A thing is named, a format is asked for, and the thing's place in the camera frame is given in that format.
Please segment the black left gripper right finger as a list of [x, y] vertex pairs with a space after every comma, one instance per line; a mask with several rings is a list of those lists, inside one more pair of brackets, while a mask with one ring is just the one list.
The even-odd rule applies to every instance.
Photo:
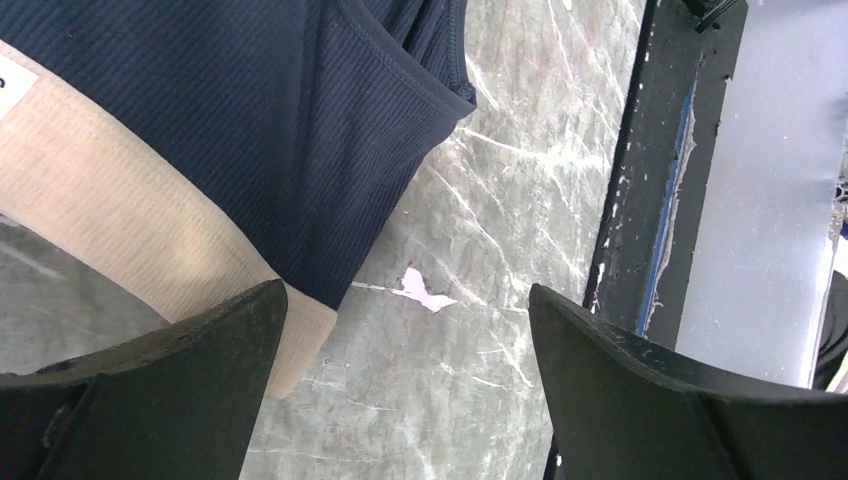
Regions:
[[563, 479], [843, 479], [845, 395], [678, 354], [549, 287], [529, 321]]

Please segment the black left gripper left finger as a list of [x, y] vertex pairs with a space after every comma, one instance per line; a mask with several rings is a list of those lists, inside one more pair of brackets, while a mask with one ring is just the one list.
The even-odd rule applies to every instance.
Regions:
[[235, 479], [288, 306], [267, 281], [123, 344], [1, 377], [5, 479]]

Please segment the navy underwear beige waistband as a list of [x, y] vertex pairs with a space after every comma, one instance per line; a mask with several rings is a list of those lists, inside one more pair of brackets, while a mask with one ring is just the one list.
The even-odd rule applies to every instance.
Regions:
[[265, 281], [283, 398], [476, 106], [463, 1], [5, 1], [1, 212], [170, 322]]

